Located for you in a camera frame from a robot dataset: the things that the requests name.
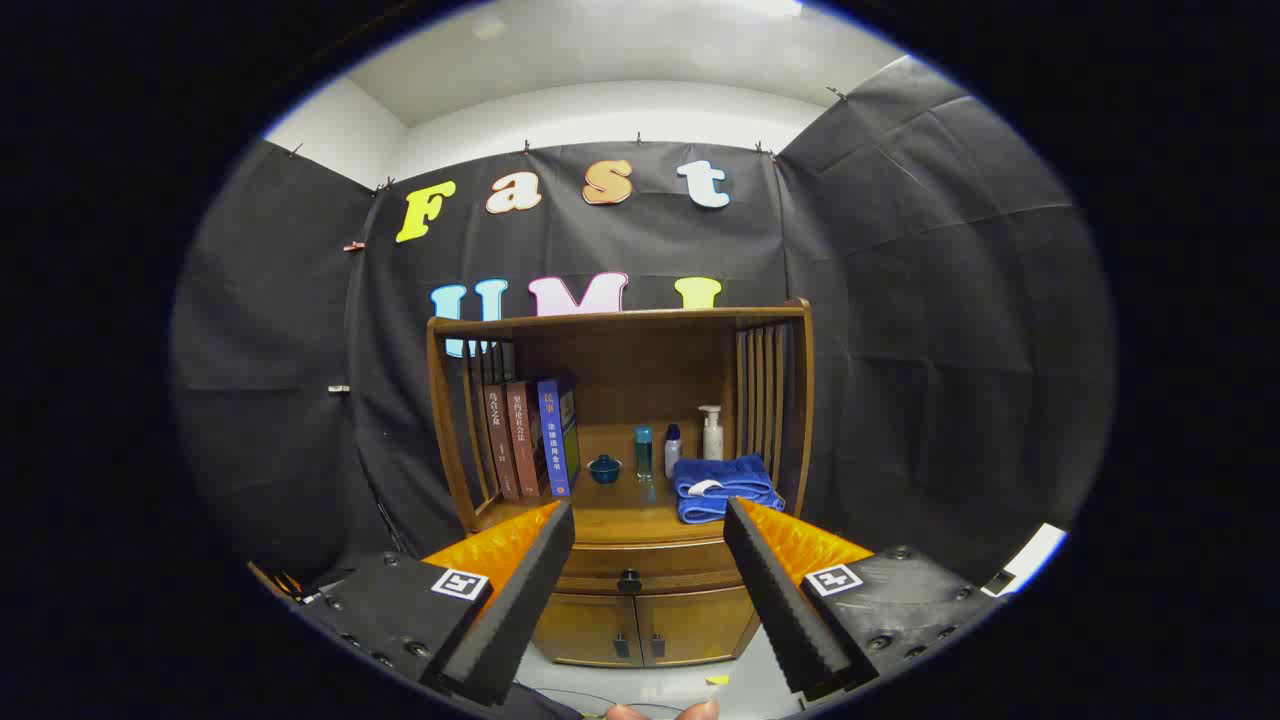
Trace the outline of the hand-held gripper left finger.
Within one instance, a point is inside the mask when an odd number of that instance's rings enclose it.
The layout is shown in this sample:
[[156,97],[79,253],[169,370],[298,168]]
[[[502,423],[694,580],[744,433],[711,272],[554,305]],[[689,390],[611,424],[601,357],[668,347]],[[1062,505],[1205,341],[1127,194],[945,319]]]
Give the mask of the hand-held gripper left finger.
[[300,615],[403,682],[502,705],[573,542],[572,509],[544,503],[425,559],[367,556]]

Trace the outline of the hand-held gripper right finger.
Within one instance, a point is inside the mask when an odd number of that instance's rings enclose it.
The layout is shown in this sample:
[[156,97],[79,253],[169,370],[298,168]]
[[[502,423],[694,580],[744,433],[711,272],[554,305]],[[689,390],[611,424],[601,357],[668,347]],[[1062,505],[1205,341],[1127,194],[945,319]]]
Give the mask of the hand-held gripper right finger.
[[745,498],[728,501],[723,536],[788,688],[806,701],[922,665],[1001,605],[911,546],[874,553]]

